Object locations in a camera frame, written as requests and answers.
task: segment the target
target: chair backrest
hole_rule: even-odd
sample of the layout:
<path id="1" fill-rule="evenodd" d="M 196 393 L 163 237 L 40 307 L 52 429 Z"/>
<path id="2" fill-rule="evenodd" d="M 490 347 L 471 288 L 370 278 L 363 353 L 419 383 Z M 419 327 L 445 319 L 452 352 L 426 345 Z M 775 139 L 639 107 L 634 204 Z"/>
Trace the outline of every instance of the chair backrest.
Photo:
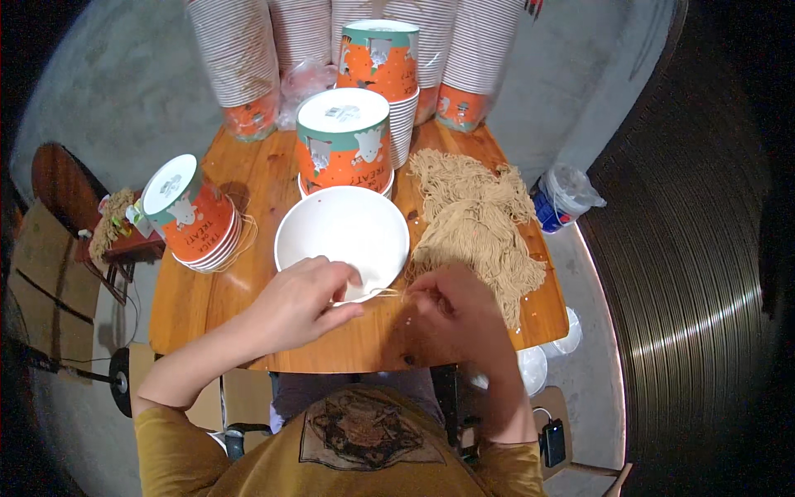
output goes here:
<path id="1" fill-rule="evenodd" d="M 99 221 L 99 201 L 108 191 L 61 144 L 45 143 L 36 150 L 30 176 L 33 195 L 72 236 L 81 229 L 94 229 Z"/>

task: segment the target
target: wooden table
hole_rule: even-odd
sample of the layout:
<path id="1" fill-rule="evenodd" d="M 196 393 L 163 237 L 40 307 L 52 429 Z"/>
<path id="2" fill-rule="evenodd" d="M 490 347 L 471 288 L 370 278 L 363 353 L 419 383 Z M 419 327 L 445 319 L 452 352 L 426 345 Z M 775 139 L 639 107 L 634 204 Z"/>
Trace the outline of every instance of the wooden table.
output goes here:
<path id="1" fill-rule="evenodd" d="M 424 148 L 475 157 L 494 168 L 506 162 L 489 130 L 482 126 L 471 134 L 450 131 L 436 121 L 414 130 L 412 152 Z M 243 143 L 225 130 L 218 132 L 201 161 L 206 174 L 224 191 L 250 199 L 246 209 L 259 226 L 255 244 L 227 271 L 200 274 L 182 266 L 166 249 L 157 279 L 149 342 L 159 354 L 168 354 L 202 336 L 243 311 L 276 274 L 273 239 L 281 219 L 301 199 L 293 160 L 294 132 L 277 132 L 266 140 Z M 404 216 L 422 213 L 417 178 L 408 174 L 408 163 L 396 173 L 394 203 Z M 426 224 L 421 216 L 408 221 L 411 248 L 417 245 Z M 531 255 L 548 262 L 544 284 L 522 298 L 521 327 L 510 330 L 517 350 L 566 336 L 568 318 L 555 268 L 537 223 L 520 226 Z M 405 288 L 401 274 L 392 288 Z M 292 351 L 268 355 L 250 365 L 253 369 L 291 372 L 394 371 L 411 366 L 436 366 L 460 358 L 452 351 L 432 348 L 407 317 L 416 309 L 398 298 L 373 298 L 364 303 L 365 316 L 337 328 L 316 342 Z M 245 347 L 230 344 L 230 347 Z"/>

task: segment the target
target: small label sticker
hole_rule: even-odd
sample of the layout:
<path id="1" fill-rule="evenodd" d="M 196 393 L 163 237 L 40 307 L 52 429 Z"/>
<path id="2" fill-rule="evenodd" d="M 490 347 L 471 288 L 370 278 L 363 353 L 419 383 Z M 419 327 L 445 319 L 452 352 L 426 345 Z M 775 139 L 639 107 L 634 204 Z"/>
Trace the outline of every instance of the small label sticker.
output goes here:
<path id="1" fill-rule="evenodd" d="M 355 105 L 331 107 L 326 110 L 326 117 L 335 118 L 339 122 L 346 122 L 348 119 L 358 119 L 360 116 L 359 108 Z"/>

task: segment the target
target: right hand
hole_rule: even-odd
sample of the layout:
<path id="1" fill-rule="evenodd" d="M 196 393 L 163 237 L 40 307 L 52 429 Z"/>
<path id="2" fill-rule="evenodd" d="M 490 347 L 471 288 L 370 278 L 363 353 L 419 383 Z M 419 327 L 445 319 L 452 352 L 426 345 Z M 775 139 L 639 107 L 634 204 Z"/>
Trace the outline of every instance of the right hand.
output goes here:
<path id="1" fill-rule="evenodd" d="M 433 326 L 423 332 L 454 347 L 489 380 L 518 374 L 516 352 L 494 294 L 464 264 L 425 273 L 406 292 Z"/>

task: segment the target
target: cable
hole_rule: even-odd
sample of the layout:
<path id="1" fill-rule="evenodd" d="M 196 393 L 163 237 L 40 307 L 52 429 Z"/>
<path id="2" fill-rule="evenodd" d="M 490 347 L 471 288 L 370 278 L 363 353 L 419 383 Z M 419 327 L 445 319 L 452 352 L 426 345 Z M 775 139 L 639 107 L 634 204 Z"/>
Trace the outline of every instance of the cable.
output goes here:
<path id="1" fill-rule="evenodd" d="M 131 283 L 131 285 L 133 286 L 133 289 L 135 290 L 135 296 L 138 297 L 138 304 L 140 305 L 141 304 L 141 295 L 138 293 L 138 287 L 135 285 L 135 282 Z M 135 301 L 133 299 L 130 299 L 130 303 L 133 305 L 133 308 L 135 309 L 135 328 L 133 329 L 133 335 L 130 337 L 130 340 L 122 348 L 128 348 L 130 346 L 130 344 L 133 343 L 133 340 L 135 340 L 135 335 L 138 334 L 138 319 L 141 317 L 141 311 L 138 310 L 138 306 L 135 305 Z M 66 357 L 60 357 L 58 360 L 69 361 L 70 363 L 85 364 L 85 363 L 94 363 L 96 361 L 109 361 L 109 360 L 111 360 L 111 357 L 99 357 L 97 359 L 86 359 L 84 361 L 79 361 L 79 360 L 76 360 L 76 359 L 69 359 L 69 358 L 66 358 Z"/>
<path id="2" fill-rule="evenodd" d="M 552 420 L 552 414 L 550 414 L 548 410 L 544 409 L 543 407 L 534 407 L 533 408 L 533 412 L 536 412 L 537 410 L 544 411 L 545 413 L 547 413 L 547 416 L 549 417 L 549 420 L 550 421 Z"/>

